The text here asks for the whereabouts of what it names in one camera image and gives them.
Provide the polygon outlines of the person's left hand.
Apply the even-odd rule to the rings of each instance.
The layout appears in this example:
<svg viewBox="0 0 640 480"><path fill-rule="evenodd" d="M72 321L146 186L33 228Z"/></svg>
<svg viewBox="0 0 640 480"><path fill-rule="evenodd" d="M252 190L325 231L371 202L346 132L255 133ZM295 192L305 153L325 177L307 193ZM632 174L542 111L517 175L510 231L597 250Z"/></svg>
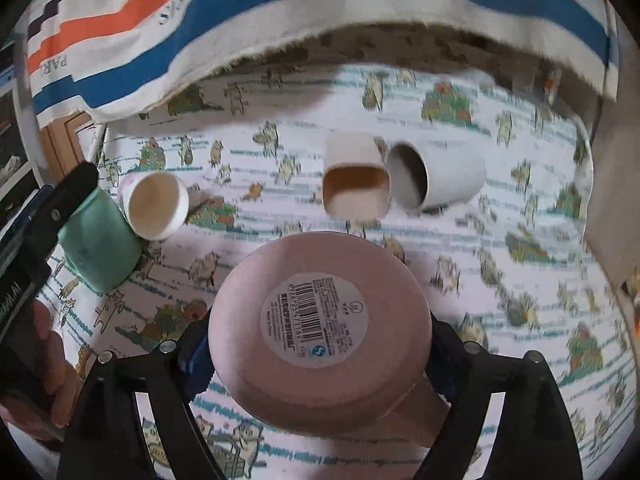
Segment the person's left hand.
<svg viewBox="0 0 640 480"><path fill-rule="evenodd" d="M73 417L81 381L76 370L66 360L61 336L52 330L49 309L38 299L32 303L32 320L42 350L43 389L53 398L50 414L42 417L23 400L15 396L4 396L1 399L1 417L29 437L41 442L52 442L55 436L51 429L65 428Z"/></svg>

